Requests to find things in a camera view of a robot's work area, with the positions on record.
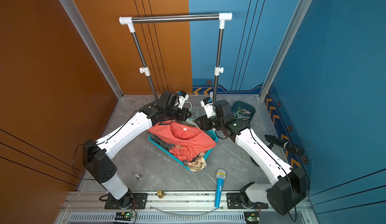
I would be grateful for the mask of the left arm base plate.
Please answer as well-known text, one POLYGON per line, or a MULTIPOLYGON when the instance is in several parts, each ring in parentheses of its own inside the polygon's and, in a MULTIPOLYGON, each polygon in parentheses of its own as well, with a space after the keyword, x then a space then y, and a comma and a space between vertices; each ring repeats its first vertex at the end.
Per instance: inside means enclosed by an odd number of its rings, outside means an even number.
POLYGON ((104 209, 106 210, 144 210, 147 204, 148 194, 127 193, 120 200, 115 199, 111 194, 108 194, 104 209))

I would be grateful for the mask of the red t-shirt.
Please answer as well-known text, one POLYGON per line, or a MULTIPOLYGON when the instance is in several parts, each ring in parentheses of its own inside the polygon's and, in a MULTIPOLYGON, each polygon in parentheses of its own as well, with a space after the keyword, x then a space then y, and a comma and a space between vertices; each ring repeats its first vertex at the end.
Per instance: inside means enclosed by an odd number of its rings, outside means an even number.
POLYGON ((175 121, 158 123, 148 131, 163 141, 174 144, 175 147, 169 152, 180 161, 192 162, 199 154, 216 146, 214 140, 204 131, 175 121))

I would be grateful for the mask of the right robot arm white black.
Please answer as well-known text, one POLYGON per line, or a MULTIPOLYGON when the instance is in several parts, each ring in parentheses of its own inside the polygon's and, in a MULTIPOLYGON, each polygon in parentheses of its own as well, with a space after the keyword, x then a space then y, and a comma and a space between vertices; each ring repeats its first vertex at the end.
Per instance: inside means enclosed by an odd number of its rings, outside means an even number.
POLYGON ((243 148, 269 179, 269 184, 252 183, 244 190, 247 202, 267 203, 284 216, 307 196, 309 182, 301 168, 294 168, 278 157, 253 131, 247 121, 235 118, 226 100, 201 101, 205 115, 196 119, 200 129, 220 130, 243 148))

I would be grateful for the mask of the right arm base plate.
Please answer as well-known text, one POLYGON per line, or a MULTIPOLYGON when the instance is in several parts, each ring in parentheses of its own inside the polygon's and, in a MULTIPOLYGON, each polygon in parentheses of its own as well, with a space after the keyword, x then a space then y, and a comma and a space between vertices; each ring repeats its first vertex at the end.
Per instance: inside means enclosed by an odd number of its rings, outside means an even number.
POLYGON ((227 193, 227 207, 231 210, 235 209, 268 209, 268 204, 261 202, 251 202, 243 193, 227 193))

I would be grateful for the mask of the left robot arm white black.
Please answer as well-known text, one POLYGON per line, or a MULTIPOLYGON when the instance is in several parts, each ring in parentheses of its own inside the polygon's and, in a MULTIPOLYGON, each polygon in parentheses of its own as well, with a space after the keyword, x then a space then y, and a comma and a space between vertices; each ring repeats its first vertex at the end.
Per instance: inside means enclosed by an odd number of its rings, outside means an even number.
POLYGON ((89 139, 82 145, 84 167, 118 203, 120 209, 130 207, 133 197, 118 175, 112 159, 126 144, 157 123, 190 118, 192 114, 184 107, 188 99, 185 91, 164 91, 160 98, 136 110, 128 121, 110 134, 96 141, 89 139))

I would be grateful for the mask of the light green wire hanger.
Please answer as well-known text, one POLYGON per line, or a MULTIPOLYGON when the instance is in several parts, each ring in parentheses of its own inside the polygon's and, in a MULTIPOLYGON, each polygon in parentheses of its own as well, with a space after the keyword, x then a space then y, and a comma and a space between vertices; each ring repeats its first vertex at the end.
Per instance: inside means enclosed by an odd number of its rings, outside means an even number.
POLYGON ((186 120, 186 123, 190 124, 190 125, 193 125, 197 128, 199 128, 199 126, 196 124, 196 119, 198 118, 198 115, 199 115, 199 110, 198 108, 196 107, 193 107, 193 104, 191 102, 185 102, 185 104, 188 104, 190 106, 190 113, 192 114, 187 120, 186 120))

